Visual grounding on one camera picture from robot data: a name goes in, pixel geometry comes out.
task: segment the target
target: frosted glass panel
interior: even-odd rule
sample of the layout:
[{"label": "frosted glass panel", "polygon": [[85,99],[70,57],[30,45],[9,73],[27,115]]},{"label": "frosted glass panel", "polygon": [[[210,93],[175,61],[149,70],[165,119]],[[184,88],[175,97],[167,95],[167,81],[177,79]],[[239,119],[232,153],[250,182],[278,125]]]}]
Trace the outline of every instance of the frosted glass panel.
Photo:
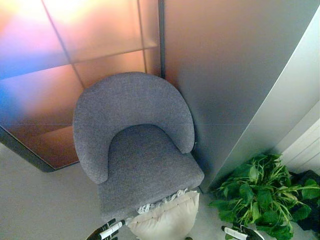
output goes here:
[{"label": "frosted glass panel", "polygon": [[0,80],[0,125],[20,140],[71,125],[82,91],[70,65]]},{"label": "frosted glass panel", "polygon": [[144,50],[146,72],[148,74],[161,75],[160,47],[148,48]]},{"label": "frosted glass panel", "polygon": [[141,28],[145,48],[159,46],[159,10],[157,0],[139,0]]},{"label": "frosted glass panel", "polygon": [[54,168],[78,161],[73,128],[68,126],[24,140],[24,144]]},{"label": "frosted glass panel", "polygon": [[67,63],[40,0],[0,0],[0,79]]},{"label": "frosted glass panel", "polygon": [[124,72],[144,72],[143,51],[101,57],[75,64],[79,76],[88,88],[104,77]]},{"label": "frosted glass panel", "polygon": [[84,88],[159,75],[158,15],[158,0],[0,0],[0,125],[54,168],[76,162]]},{"label": "frosted glass panel", "polygon": [[44,0],[73,62],[142,48],[135,0]]}]

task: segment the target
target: gray fabric upholstery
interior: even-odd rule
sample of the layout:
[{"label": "gray fabric upholstery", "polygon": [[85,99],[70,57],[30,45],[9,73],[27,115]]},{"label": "gray fabric upholstery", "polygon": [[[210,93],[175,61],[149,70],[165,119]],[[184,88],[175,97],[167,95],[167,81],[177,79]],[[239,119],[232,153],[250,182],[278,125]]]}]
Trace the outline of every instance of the gray fabric upholstery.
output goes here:
[{"label": "gray fabric upholstery", "polygon": [[195,188],[204,174],[190,153],[182,154],[154,125],[137,125],[111,142],[108,181],[98,185],[102,219],[121,220],[136,208],[179,189]]},{"label": "gray fabric upholstery", "polygon": [[162,78],[142,72],[121,73],[82,93],[74,112],[73,136],[81,166],[92,181],[101,184],[108,179],[108,150],[113,137],[140,124],[164,130],[181,153],[193,148],[189,108]]}]

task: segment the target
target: seat cushion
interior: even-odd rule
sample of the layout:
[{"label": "seat cushion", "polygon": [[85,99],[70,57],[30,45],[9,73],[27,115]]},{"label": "seat cushion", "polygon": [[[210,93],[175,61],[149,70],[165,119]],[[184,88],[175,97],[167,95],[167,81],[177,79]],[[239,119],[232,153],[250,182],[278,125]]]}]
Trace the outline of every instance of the seat cushion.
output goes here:
[{"label": "seat cushion", "polygon": [[182,154],[154,125],[119,132],[108,153],[108,180],[98,185],[102,219],[131,217],[138,207],[200,185],[204,174],[190,153]]}]

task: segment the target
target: potted plant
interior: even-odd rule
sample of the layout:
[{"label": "potted plant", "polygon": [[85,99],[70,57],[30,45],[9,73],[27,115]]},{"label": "potted plant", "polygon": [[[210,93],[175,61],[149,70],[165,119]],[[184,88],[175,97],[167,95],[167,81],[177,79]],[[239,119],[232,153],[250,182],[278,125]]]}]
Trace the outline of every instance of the potted plant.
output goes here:
[{"label": "potted plant", "polygon": [[302,220],[311,212],[301,199],[319,198],[320,187],[312,179],[304,186],[292,185],[290,174],[279,158],[277,154],[253,157],[221,184],[215,191],[219,199],[209,206],[218,208],[222,221],[255,224],[258,230],[277,240],[293,237],[291,221]]}]

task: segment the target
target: gray floor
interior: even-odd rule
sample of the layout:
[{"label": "gray floor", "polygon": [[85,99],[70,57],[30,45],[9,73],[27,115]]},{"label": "gray floor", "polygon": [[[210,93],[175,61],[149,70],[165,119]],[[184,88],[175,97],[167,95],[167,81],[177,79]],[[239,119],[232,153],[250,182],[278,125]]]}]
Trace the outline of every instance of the gray floor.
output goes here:
[{"label": "gray floor", "polygon": [[[0,189],[1,240],[84,240],[103,224],[96,186],[79,164],[43,173],[0,144]],[[230,224],[220,221],[217,210],[208,207],[211,200],[208,194],[200,195],[189,234],[194,240],[225,239],[221,225]],[[293,240],[316,240],[311,231],[294,228]],[[136,239],[127,227],[118,238]]]}]

